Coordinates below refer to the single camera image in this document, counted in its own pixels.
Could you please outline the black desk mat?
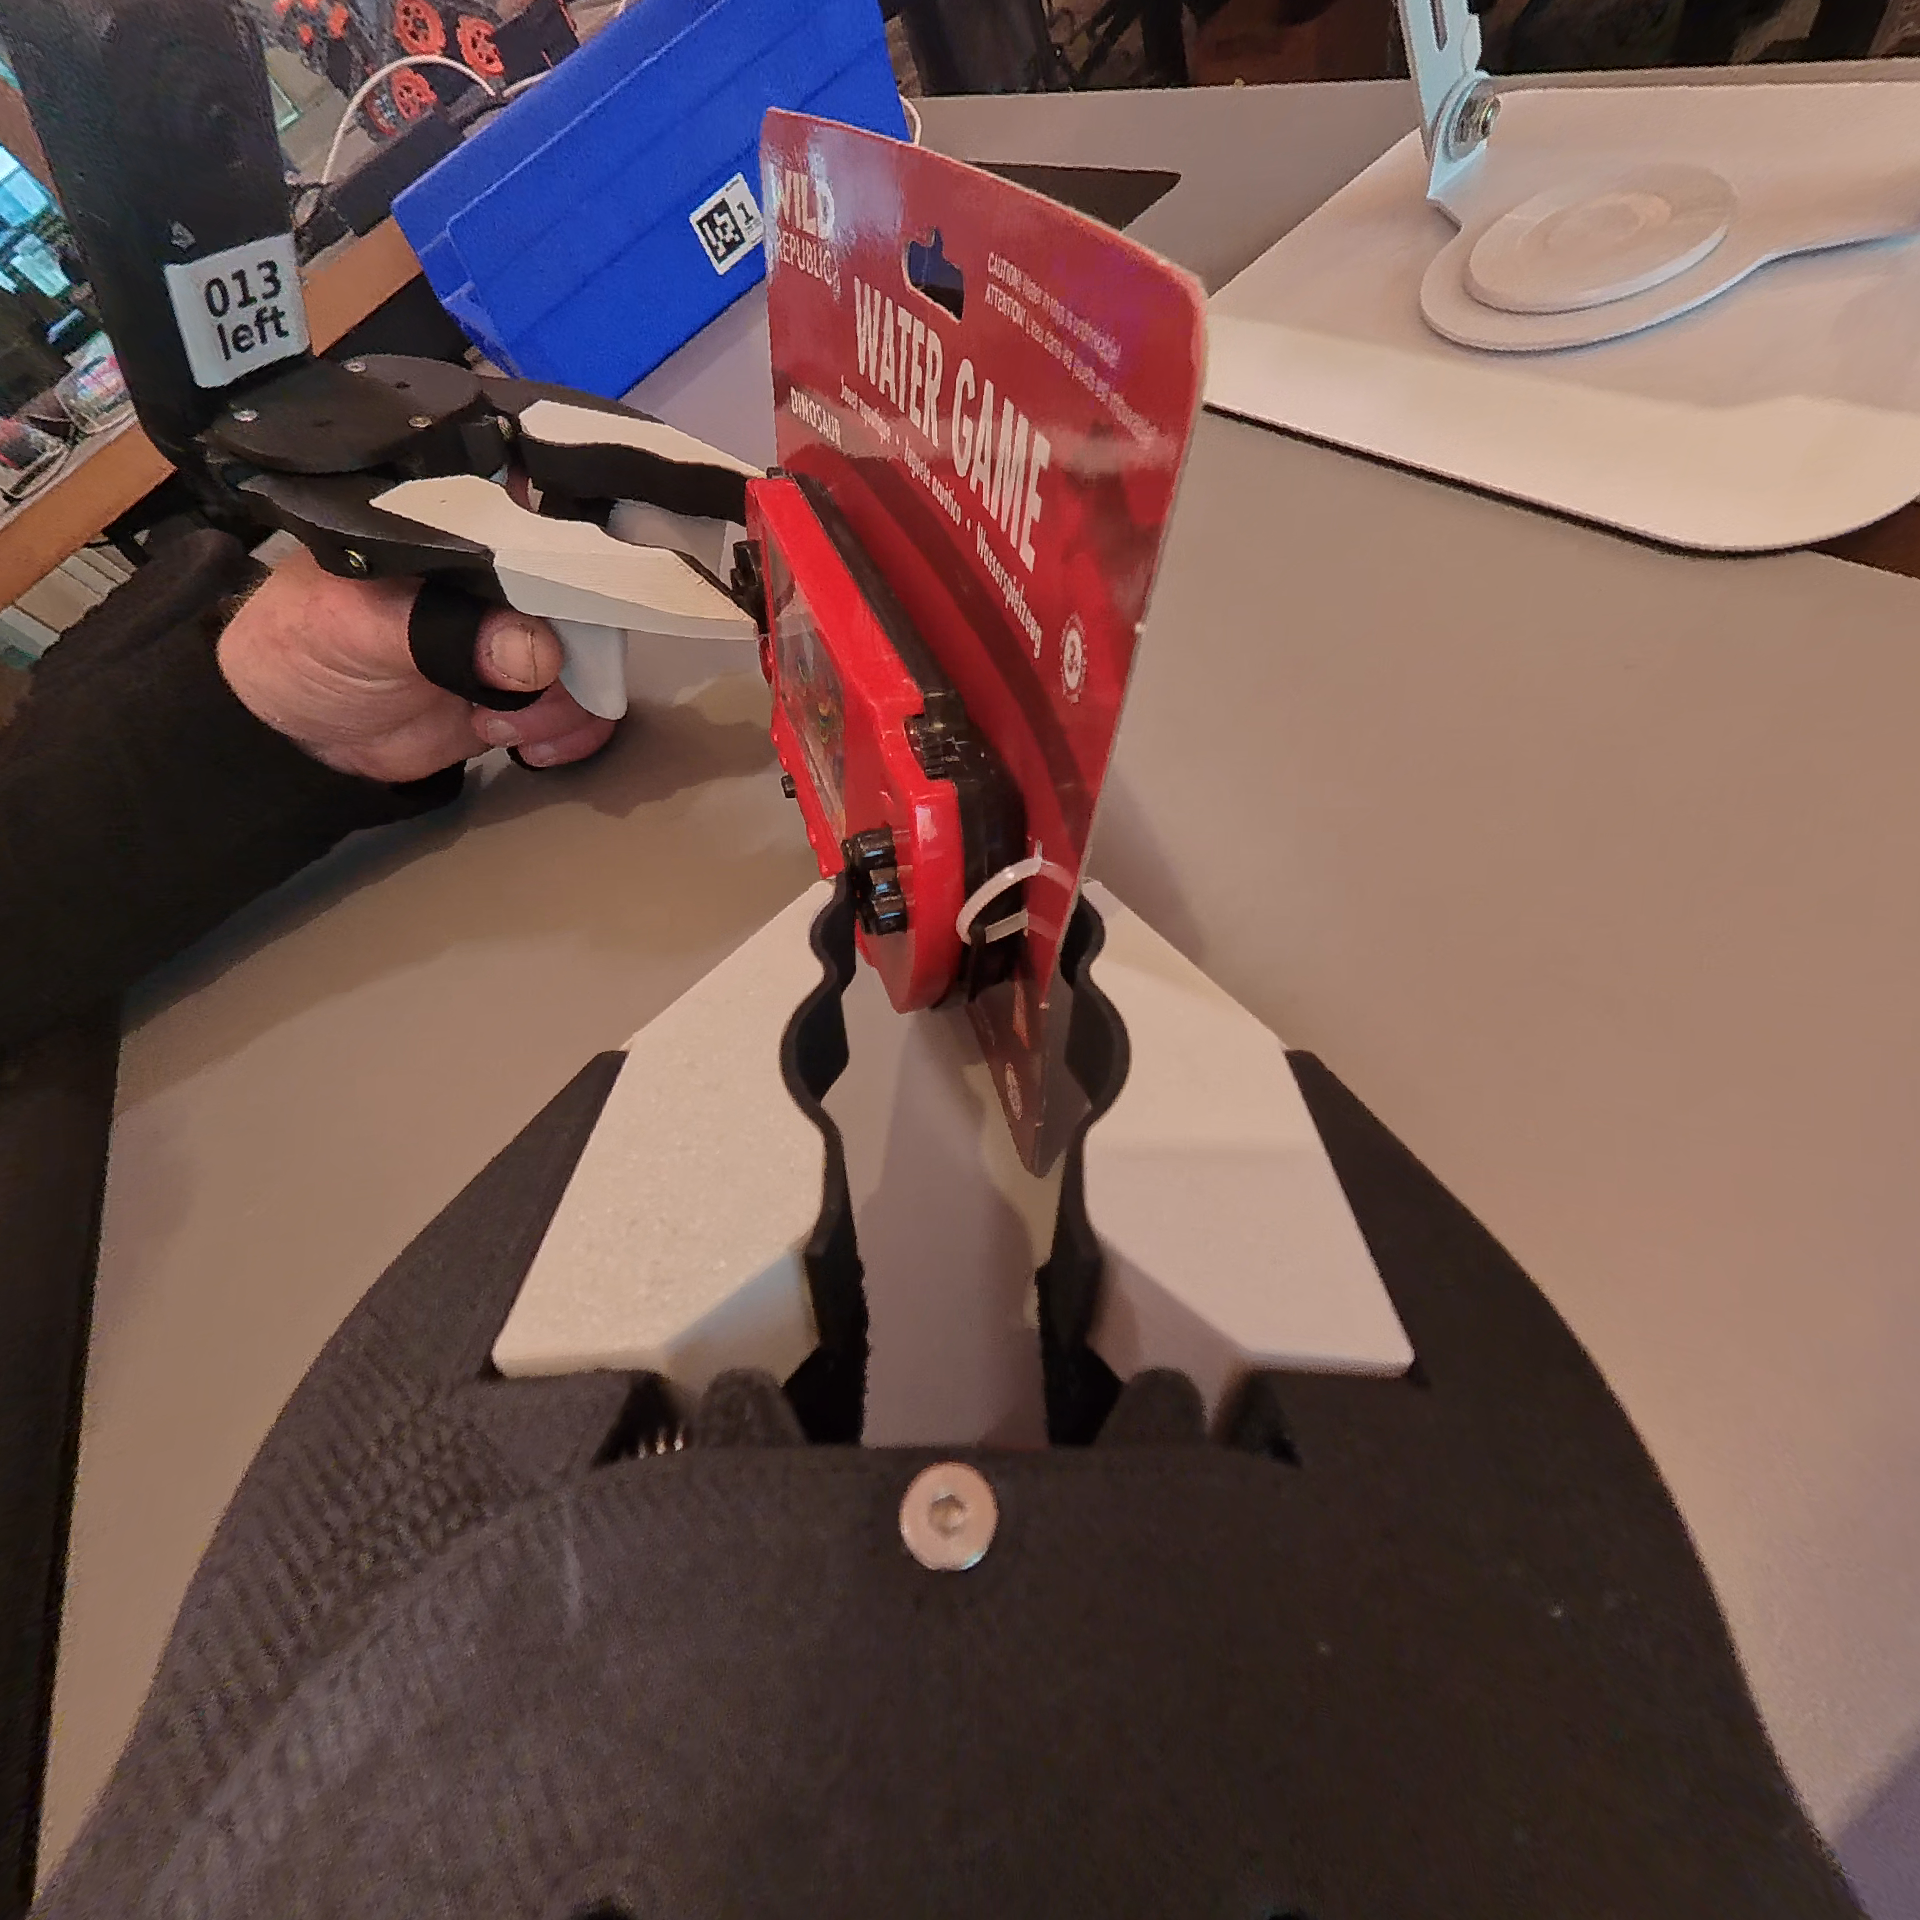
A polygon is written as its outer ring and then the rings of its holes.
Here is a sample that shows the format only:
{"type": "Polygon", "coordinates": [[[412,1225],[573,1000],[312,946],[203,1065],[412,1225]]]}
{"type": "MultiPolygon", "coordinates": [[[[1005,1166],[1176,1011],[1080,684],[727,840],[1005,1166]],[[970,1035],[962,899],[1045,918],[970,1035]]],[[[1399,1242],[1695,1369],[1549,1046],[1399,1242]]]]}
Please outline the black desk mat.
{"type": "Polygon", "coordinates": [[[1171,169],[1089,163],[972,160],[972,164],[1115,230],[1128,230],[1181,181],[1181,174],[1171,169]]]}

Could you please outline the blue bin with tag sticker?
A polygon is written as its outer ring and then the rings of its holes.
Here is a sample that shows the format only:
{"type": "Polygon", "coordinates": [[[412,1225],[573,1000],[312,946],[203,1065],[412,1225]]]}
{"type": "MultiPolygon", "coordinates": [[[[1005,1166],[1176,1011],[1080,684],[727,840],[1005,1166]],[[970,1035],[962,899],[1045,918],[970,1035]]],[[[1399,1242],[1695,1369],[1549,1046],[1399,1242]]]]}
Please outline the blue bin with tag sticker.
{"type": "Polygon", "coordinates": [[[904,138],[880,4],[634,4],[484,120],[450,236],[508,371],[619,397],[749,293],[772,108],[904,138]]]}

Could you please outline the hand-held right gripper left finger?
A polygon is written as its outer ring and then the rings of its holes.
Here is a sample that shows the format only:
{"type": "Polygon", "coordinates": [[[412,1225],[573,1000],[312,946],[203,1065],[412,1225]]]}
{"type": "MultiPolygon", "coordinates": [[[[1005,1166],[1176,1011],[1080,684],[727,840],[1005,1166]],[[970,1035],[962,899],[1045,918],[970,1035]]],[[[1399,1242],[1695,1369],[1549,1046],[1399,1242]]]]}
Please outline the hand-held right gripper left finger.
{"type": "Polygon", "coordinates": [[[732,1369],[856,1445],[869,1306],[841,1136],[852,906],[816,882],[639,1030],[495,1344],[503,1377],[732,1369]]]}

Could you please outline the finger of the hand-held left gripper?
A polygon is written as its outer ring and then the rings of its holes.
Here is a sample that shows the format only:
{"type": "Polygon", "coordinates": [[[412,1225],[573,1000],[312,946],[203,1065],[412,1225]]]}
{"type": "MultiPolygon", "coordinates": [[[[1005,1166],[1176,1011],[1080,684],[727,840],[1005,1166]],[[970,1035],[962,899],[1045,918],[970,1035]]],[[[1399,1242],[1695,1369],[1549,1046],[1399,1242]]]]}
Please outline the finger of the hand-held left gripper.
{"type": "Polygon", "coordinates": [[[508,604],[552,624],[579,619],[695,641],[757,634],[752,616],[680,552],[627,545],[584,518],[535,514],[482,476],[416,478],[371,505],[484,546],[508,604]]]}
{"type": "Polygon", "coordinates": [[[669,424],[562,400],[516,413],[520,465],[548,518],[588,521],[627,545],[732,563],[761,468],[669,424]]]}

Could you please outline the person's left hand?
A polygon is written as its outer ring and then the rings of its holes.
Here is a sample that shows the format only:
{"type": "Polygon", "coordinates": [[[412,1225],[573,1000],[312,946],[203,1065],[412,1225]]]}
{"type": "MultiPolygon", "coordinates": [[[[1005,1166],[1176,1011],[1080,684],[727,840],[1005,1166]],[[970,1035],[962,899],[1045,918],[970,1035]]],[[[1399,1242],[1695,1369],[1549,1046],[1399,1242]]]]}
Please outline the person's left hand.
{"type": "Polygon", "coordinates": [[[419,672],[410,649],[415,581],[353,584],[305,552],[273,566],[219,637],[232,692],[269,730],[341,774],[410,784],[489,750],[533,765],[600,755],[618,723],[588,714],[560,684],[562,649],[539,619],[484,608],[476,677],[533,691],[522,710],[489,710],[419,672]]]}

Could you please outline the person's left forearm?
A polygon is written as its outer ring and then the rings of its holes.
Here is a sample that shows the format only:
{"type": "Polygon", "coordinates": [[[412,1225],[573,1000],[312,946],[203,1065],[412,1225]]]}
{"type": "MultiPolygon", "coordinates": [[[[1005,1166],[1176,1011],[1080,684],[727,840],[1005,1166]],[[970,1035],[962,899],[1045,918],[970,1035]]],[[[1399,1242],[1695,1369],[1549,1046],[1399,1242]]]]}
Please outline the person's left forearm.
{"type": "Polygon", "coordinates": [[[265,581],[183,534],[35,666],[3,734],[3,1046],[124,995],[349,833],[455,800],[460,760],[333,772],[241,705],[217,637],[265,581]]]}

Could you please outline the red handheld toy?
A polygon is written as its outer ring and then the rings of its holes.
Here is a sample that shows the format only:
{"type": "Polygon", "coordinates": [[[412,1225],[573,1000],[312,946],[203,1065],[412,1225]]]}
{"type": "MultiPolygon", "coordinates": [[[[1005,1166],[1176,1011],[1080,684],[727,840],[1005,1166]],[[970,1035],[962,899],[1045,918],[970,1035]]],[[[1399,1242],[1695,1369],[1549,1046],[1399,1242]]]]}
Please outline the red handheld toy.
{"type": "Polygon", "coordinates": [[[968,1009],[1064,1150],[1067,926],[1194,438],[1197,283],[1019,184],[761,125],[777,456],[747,485],[772,740],[899,1012],[968,1009]]]}

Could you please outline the blue plastic bin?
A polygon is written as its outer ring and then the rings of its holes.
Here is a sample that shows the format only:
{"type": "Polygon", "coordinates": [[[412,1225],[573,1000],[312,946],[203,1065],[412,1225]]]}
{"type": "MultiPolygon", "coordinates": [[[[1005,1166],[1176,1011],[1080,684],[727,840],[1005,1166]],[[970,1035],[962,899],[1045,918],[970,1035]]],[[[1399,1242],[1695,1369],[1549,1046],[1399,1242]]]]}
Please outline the blue plastic bin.
{"type": "Polygon", "coordinates": [[[513,358],[497,338],[487,305],[473,290],[473,276],[465,264],[465,254],[450,236],[452,219],[465,214],[489,187],[487,168],[473,157],[468,147],[466,141],[458,141],[447,157],[437,160],[419,181],[403,187],[392,212],[419,256],[434,298],[466,333],[468,342],[487,362],[513,368],[513,358]]]}

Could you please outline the orange black toy robot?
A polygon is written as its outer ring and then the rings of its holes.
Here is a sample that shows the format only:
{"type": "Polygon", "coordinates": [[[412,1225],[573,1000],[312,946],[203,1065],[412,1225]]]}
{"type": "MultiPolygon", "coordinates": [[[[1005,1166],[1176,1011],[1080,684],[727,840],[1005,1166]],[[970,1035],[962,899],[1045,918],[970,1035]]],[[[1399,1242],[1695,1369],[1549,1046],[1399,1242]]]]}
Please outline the orange black toy robot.
{"type": "Polygon", "coordinates": [[[261,2],[269,44],[349,101],[383,75],[353,121],[376,139],[479,90],[545,73],[579,45],[564,2],[261,2]]]}

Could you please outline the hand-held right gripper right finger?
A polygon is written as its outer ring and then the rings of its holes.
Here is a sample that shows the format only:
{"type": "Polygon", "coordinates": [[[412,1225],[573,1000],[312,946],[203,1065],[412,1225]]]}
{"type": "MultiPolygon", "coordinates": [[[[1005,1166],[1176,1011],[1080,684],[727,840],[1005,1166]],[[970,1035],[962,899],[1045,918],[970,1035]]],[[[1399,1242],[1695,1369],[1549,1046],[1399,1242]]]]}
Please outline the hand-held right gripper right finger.
{"type": "Polygon", "coordinates": [[[1412,1348],[1281,1038],[1093,881],[1066,948],[1073,1131],[1041,1268],[1048,1437],[1165,1369],[1204,1424],[1265,1374],[1399,1378],[1412,1348]]]}

